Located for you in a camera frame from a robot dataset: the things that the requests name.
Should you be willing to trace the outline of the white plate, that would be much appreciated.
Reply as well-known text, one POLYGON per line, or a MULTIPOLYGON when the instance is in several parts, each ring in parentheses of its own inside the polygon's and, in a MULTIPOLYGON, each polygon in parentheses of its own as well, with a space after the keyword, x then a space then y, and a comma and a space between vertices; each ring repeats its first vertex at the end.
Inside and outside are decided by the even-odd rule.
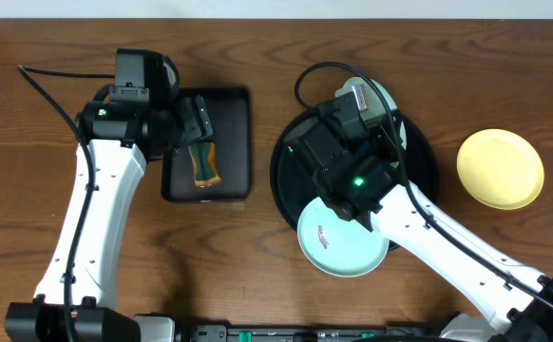
MULTIPOLYGON (((387 107, 391 111, 395 127, 398 129, 398 135, 401 141, 402 148, 403 150, 406 150, 406 127, 403 124, 403 119, 399 112, 399 109, 388 91, 375 80, 373 80, 372 82, 374 83, 374 86, 380 90, 380 93, 385 98, 387 107)), ((335 98, 337 98, 349 92, 352 92, 354 94, 357 100, 357 104, 359 105, 361 120, 367 127, 371 127, 372 125, 382 125, 384 128, 390 127, 388 123, 386 107, 382 104, 380 98, 376 95, 376 93, 367 82, 363 81, 360 77, 352 77, 348 79, 344 83, 344 85, 334 93, 334 96, 335 98)))

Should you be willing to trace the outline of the light green plate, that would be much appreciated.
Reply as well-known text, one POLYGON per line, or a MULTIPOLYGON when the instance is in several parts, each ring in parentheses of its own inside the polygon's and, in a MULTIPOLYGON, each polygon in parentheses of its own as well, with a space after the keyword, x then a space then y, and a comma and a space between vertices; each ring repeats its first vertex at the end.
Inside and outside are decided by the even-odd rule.
POLYGON ((296 228, 304 256, 319 270, 339 277, 363 276, 385 258, 390 241, 358 221, 340 219, 321 198, 301 212, 296 228))

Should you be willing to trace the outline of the yellow plate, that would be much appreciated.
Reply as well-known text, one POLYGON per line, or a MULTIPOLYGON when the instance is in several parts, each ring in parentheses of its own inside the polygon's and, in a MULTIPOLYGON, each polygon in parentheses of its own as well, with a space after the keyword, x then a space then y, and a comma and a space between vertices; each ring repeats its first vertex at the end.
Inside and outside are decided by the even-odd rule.
POLYGON ((484 129, 466 138, 457 154, 456 169, 472 197, 500 210, 523 208, 543 189, 543 163, 536 149, 503 129, 484 129))

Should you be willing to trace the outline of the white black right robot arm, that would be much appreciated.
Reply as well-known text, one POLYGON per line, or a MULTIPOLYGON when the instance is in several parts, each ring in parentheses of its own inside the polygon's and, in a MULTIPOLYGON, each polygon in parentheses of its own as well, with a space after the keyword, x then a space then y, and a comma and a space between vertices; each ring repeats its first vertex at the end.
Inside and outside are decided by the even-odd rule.
POLYGON ((553 277, 496 250, 435 206, 374 152, 375 138, 340 135, 306 116, 273 155, 273 193, 312 192, 297 219, 302 252, 332 276, 375 269, 391 242, 426 263, 483 315, 491 341, 553 341, 553 277))

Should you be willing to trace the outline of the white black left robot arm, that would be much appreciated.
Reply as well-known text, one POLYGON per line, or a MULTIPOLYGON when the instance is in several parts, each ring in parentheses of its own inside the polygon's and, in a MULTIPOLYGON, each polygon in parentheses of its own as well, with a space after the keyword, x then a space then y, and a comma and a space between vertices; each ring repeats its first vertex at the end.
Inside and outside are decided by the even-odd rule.
POLYGON ((77 176, 57 247, 28 303, 12 302, 12 341, 177 341, 174 318, 116 310, 124 227, 149 161, 213 134, 200 96, 171 104, 117 96, 89 102, 78 116, 77 176))

